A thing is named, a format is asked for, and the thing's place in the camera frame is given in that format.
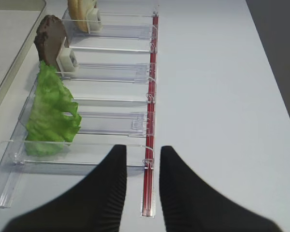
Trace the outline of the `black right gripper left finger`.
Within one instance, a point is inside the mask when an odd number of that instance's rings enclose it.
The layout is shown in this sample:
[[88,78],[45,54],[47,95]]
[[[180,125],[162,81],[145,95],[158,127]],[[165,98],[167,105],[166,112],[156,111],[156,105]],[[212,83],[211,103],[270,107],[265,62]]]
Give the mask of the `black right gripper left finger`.
[[84,179],[10,220],[5,232],[117,232],[127,190],[127,148],[115,145]]

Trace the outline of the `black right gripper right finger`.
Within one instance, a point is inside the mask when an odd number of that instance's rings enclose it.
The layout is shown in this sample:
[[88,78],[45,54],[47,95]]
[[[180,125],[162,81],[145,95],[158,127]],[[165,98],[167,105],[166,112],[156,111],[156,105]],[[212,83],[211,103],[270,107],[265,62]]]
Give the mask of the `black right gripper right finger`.
[[281,231],[209,186],[171,146],[160,151],[159,195],[168,232]]

